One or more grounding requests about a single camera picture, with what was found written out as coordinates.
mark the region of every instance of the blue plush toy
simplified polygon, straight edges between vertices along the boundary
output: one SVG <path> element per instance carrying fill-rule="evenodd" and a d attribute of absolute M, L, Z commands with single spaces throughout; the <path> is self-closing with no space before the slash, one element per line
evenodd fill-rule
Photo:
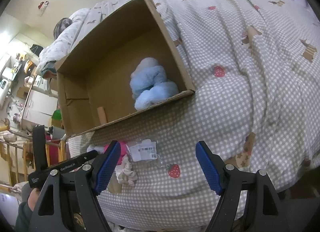
<path fill-rule="evenodd" d="M 167 80 L 164 68 L 155 58 L 144 58 L 131 74 L 130 87 L 136 110 L 168 99 L 179 93 L 177 85 Z"/>

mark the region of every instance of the silver bolt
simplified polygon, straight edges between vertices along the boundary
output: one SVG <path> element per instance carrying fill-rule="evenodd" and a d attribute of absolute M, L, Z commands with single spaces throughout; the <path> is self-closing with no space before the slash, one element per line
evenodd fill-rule
<path fill-rule="evenodd" d="M 84 165 L 84 166 L 82 166 L 82 169 L 84 171 L 89 171 L 91 169 L 91 165 Z"/>
<path fill-rule="evenodd" d="M 55 176 L 55 175 L 57 175 L 57 173 L 58 173 L 58 170 L 53 169 L 53 170 L 51 170 L 50 175 Z"/>
<path fill-rule="evenodd" d="M 266 176 L 267 172 L 265 170 L 259 170 L 259 174 L 262 176 Z"/>
<path fill-rule="evenodd" d="M 227 168 L 229 171 L 232 171 L 235 167 L 234 167 L 232 164 L 227 164 L 227 165 L 226 165 L 226 168 Z"/>

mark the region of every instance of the small cardboard box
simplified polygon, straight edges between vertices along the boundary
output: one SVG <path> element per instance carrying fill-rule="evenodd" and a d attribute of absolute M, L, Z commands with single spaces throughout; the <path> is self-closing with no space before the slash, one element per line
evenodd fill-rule
<path fill-rule="evenodd" d="M 130 75 L 154 57 L 179 94 L 141 111 L 134 108 Z M 67 136 L 111 125 L 194 93 L 192 81 L 152 0 L 131 0 L 92 29 L 57 62 L 62 120 Z M 98 108 L 107 123 L 101 125 Z"/>

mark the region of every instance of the pink fabric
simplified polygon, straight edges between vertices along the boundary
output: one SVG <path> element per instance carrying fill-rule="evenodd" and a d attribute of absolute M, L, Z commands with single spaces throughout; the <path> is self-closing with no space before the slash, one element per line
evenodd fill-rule
<path fill-rule="evenodd" d="M 117 162 L 117 165 L 120 165 L 122 163 L 122 158 L 125 156 L 125 154 L 127 153 L 127 144 L 126 142 L 124 141 L 118 141 L 120 143 L 120 146 L 121 146 L 121 153 L 120 153 L 120 158 Z M 110 144 L 106 144 L 105 147 L 104 147 L 104 151 L 107 150 L 108 146 Z"/>

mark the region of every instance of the gingham fabric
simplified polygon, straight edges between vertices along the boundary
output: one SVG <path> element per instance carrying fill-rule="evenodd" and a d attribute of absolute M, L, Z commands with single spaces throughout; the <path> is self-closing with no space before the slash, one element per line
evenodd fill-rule
<path fill-rule="evenodd" d="M 105 0 L 91 13 L 104 18 L 127 1 Z M 196 93 L 69 140 L 71 156 L 112 139 L 157 141 L 163 165 L 133 163 L 135 187 L 99 196 L 107 220 L 145 230 L 207 225 L 219 197 L 196 159 L 199 140 L 224 160 L 246 153 L 240 169 L 265 169 L 278 190 L 294 184 L 303 160 L 320 165 L 320 28 L 306 9 L 293 0 L 153 1 Z M 223 77 L 215 76 L 217 66 Z M 170 164 L 180 167 L 179 178 L 169 176 Z M 245 193 L 237 217 L 244 204 Z"/>

